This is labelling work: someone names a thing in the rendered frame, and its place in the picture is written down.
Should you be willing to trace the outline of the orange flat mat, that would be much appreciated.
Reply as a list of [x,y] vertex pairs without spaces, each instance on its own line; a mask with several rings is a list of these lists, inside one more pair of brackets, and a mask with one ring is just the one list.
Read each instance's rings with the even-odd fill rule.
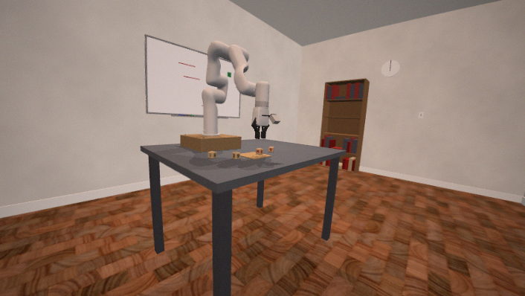
[[251,158],[251,159],[271,157],[270,155],[266,155],[266,154],[259,155],[259,154],[256,154],[255,152],[241,153],[240,156],[246,157],[246,158]]

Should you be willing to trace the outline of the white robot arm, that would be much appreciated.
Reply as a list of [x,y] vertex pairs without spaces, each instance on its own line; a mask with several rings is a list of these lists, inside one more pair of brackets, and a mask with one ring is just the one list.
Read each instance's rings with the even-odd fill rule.
[[202,91],[204,112],[203,136],[220,135],[218,134],[218,109],[216,104],[222,104],[226,101],[228,78],[224,74],[220,74],[221,63],[219,57],[231,61],[234,70],[236,69],[233,80],[239,93],[255,97],[255,106],[268,107],[269,83],[251,83],[245,78],[244,73],[248,70],[248,52],[238,45],[228,46],[223,42],[214,41],[209,45],[207,50],[206,83],[209,86],[217,87],[217,89],[205,88]]

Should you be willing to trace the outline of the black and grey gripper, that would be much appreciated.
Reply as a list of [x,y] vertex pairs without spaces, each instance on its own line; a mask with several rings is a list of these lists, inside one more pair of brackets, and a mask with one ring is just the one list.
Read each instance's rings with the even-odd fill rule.
[[252,114],[251,126],[254,128],[256,139],[260,139],[260,127],[262,127],[261,138],[265,138],[267,128],[269,128],[269,117],[262,115],[269,115],[268,107],[255,106]]

